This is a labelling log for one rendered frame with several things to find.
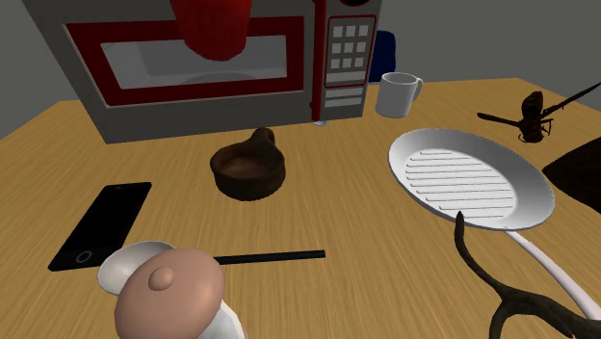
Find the dark brown wooden cup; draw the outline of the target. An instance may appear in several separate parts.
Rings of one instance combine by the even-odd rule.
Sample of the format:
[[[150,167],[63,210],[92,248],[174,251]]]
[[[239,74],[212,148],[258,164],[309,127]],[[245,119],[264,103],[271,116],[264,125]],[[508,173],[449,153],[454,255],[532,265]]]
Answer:
[[[257,128],[245,141],[219,149],[210,159],[218,189],[231,198],[253,201],[276,192],[286,176],[285,158],[274,131]]]

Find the white mug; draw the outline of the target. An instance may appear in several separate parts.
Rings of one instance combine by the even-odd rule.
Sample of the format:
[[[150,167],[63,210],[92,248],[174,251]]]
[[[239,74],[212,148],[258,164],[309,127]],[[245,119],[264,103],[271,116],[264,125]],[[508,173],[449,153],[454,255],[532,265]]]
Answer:
[[[381,76],[376,112],[383,117],[402,118],[410,111],[424,82],[403,72],[388,72]]]

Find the grey microwave with red trim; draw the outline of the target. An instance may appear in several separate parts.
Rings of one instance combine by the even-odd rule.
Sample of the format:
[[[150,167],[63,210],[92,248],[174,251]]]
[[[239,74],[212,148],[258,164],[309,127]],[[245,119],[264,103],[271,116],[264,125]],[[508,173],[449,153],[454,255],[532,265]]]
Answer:
[[[185,43],[170,0],[22,0],[106,143],[360,117],[382,0],[250,0],[245,50]]]

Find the dark blue object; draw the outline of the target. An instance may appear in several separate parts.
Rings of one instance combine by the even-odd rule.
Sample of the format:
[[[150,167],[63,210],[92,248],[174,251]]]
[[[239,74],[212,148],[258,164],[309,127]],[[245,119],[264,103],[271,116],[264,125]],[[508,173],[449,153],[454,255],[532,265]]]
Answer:
[[[378,30],[373,50],[369,82],[377,83],[385,73],[396,69],[396,38],[393,33]]]

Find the white grill pan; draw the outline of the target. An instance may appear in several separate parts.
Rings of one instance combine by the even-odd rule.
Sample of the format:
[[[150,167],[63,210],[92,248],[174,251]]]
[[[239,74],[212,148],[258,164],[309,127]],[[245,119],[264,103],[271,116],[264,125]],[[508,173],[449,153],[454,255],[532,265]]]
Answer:
[[[417,129],[388,151],[397,181],[423,207],[472,227],[502,231],[528,251],[576,302],[586,318],[599,306],[562,268],[519,234],[548,220],[555,208],[544,175],[512,150],[484,137],[450,129]]]

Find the red rounded cylinder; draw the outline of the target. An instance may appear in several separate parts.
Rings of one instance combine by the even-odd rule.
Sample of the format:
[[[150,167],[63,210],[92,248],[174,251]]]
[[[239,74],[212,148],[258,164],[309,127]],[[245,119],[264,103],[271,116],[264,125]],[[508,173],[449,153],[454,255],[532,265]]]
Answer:
[[[170,0],[185,44],[210,61],[225,62],[246,47],[252,0]]]

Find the black smartphone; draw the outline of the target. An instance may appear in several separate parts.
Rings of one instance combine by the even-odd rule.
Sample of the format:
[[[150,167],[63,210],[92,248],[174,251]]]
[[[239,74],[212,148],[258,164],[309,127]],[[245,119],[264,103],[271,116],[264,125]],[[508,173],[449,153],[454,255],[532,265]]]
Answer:
[[[151,187],[150,182],[105,186],[55,254],[48,270],[99,267],[123,246]]]

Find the brown insect figure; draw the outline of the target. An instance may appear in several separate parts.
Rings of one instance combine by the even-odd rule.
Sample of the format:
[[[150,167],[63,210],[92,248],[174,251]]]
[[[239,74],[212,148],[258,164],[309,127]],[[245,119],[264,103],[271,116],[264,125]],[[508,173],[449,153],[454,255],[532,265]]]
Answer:
[[[567,97],[562,102],[548,108],[543,108],[543,93],[541,91],[533,91],[523,100],[521,104],[522,118],[518,121],[496,117],[486,113],[477,113],[477,117],[518,128],[520,131],[518,140],[522,143],[539,143],[544,139],[544,134],[551,134],[553,121],[553,119],[549,117],[551,114],[558,110],[563,110],[566,105],[585,96],[591,91],[594,91],[599,86],[601,86],[601,82],[583,91],[579,91],[576,94]]]

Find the dark brown antler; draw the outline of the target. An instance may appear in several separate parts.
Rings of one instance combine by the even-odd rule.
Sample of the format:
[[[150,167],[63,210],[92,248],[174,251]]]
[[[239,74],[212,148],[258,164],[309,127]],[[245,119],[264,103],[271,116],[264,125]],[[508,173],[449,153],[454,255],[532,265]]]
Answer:
[[[508,286],[487,273],[464,242],[464,217],[457,213],[455,245],[466,265],[502,299],[489,326],[488,339],[501,339],[505,321],[514,315],[536,316],[568,339],[601,339],[601,320],[586,319],[546,296]]]

